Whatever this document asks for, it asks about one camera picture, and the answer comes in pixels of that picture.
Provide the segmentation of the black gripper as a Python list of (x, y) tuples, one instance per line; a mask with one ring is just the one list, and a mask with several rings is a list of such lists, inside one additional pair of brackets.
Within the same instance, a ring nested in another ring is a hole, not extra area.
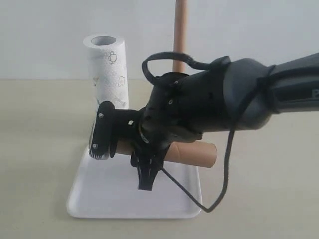
[[(206, 132), (231, 128), (223, 93), (224, 72), (146, 73), (145, 77), (153, 85), (140, 120), (139, 131), (146, 144), (166, 147), (173, 141), (191, 143)], [(162, 167), (162, 155), (146, 154), (142, 149), (134, 146), (130, 164), (137, 168), (138, 189), (151, 191)]]

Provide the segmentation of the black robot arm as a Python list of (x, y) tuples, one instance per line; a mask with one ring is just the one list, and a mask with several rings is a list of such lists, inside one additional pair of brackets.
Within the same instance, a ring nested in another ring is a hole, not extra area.
[(273, 114), (319, 109), (319, 56), (265, 66), (228, 56), (201, 63), (189, 55), (161, 52), (142, 63), (153, 90), (138, 130), (140, 190), (150, 191), (163, 155), (174, 142), (191, 143), (206, 132), (263, 127)]

